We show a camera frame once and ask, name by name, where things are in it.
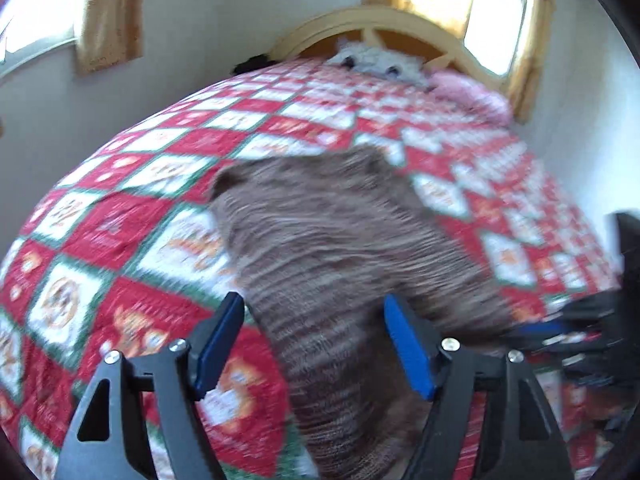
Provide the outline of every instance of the pink pillow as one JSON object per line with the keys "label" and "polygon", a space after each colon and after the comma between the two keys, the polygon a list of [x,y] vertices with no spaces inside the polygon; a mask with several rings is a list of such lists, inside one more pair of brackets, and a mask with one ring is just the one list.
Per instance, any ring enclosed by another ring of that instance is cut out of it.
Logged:
{"label": "pink pillow", "polygon": [[453,101],[497,126],[508,126],[513,119],[511,105],[505,96],[460,72],[434,72],[429,76],[429,86],[433,96]]}

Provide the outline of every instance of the bedspread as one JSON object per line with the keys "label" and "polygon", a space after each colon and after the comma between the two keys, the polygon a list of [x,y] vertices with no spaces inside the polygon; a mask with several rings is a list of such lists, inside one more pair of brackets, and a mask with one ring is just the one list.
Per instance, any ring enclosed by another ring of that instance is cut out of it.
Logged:
{"label": "bedspread", "polygon": [[[52,478],[72,396],[106,352],[156,352],[237,290],[206,210],[216,172],[235,159],[355,144],[377,146],[410,176],[446,232],[493,273],[517,319],[614,285],[583,214],[507,130],[319,60],[236,76],[85,160],[37,205],[0,268],[0,421],[39,478]],[[573,387],[553,370],[541,381],[560,425],[571,424],[574,406],[562,398]],[[286,399],[247,314],[218,387],[198,406],[230,479],[314,476]],[[170,479],[153,396],[144,405],[159,477]],[[470,429],[481,419],[476,406]],[[470,431],[459,478],[470,474],[477,437]]]}

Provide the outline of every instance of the bed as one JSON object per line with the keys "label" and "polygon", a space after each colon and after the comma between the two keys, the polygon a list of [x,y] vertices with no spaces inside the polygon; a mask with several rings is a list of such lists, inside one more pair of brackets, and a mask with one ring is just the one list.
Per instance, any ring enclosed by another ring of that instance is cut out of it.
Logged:
{"label": "bed", "polygon": [[[0,422],[41,480],[53,477],[73,399],[108,351],[156,352],[238,289],[206,208],[210,182],[234,160],[379,147],[414,178],[443,229],[494,274],[521,321],[615,286],[584,215],[523,142],[411,86],[326,67],[340,36],[506,88],[433,23],[386,7],[342,9],[279,41],[271,57],[283,63],[185,97],[60,180],[0,269]],[[584,394],[558,370],[541,369],[539,378],[561,427],[575,424]],[[286,390],[247,313],[220,384],[198,407],[230,479],[316,475]],[[152,396],[144,403],[158,477],[171,479]],[[470,477],[481,421],[478,404],[459,480]],[[587,439],[571,451],[577,470],[593,465],[595,447]]]}

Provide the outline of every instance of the pillow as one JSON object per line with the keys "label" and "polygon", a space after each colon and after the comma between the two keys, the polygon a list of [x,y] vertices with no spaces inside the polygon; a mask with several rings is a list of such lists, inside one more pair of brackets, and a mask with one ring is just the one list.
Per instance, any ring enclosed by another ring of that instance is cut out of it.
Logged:
{"label": "pillow", "polygon": [[497,126],[508,126],[513,119],[511,105],[505,96],[455,70],[434,72],[429,78],[429,86],[433,96],[453,101]]}
{"label": "pillow", "polygon": [[359,41],[343,44],[338,54],[326,62],[329,65],[345,66],[356,72],[427,88],[428,79],[422,72],[423,63],[424,60],[420,57],[369,46]]}

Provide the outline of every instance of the windowsill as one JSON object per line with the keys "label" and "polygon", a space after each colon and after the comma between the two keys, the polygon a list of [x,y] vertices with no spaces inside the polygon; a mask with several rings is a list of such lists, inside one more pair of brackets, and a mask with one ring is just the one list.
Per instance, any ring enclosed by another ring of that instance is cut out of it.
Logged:
{"label": "windowsill", "polygon": [[30,63],[34,59],[37,59],[40,56],[44,56],[45,54],[48,54],[53,50],[57,50],[62,46],[71,45],[75,43],[75,41],[76,41],[76,38],[65,38],[64,40],[58,39],[57,41],[47,41],[45,44],[43,44],[42,41],[37,41],[26,46],[24,49],[18,50],[13,54],[7,53],[6,54],[7,57],[9,56],[13,57],[13,56],[16,56],[17,54],[18,55],[22,54],[21,51],[24,51],[24,55],[20,56],[20,59],[12,61],[9,58],[8,61],[5,61],[4,63],[0,64],[0,85],[2,85],[6,76],[18,70],[19,68],[25,66],[26,64]]}

